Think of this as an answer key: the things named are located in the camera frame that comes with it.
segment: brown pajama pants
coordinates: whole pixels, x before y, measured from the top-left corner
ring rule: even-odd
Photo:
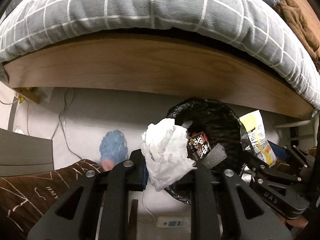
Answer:
[[[84,159],[56,171],[0,178],[0,212],[6,224],[27,239],[46,211],[88,170],[103,172],[97,163]]]

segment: blue fuzzy slipper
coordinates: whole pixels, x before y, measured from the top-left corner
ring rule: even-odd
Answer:
[[[113,161],[115,164],[127,159],[128,148],[124,135],[119,130],[107,132],[100,144],[102,162],[105,159]]]

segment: wooden bed frame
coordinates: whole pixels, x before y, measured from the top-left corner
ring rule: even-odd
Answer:
[[[281,78],[179,39],[109,33],[47,46],[4,65],[11,88],[81,87],[217,99],[308,119],[313,107]]]

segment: gray plaid bedding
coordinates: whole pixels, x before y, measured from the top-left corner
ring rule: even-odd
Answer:
[[[262,0],[23,0],[0,25],[0,62],[78,35],[133,27],[176,27],[231,44],[320,108],[320,76],[310,56]]]

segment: power strip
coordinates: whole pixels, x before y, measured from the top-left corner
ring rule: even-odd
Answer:
[[[156,226],[159,228],[180,228],[183,225],[184,217],[164,217],[157,218]]]

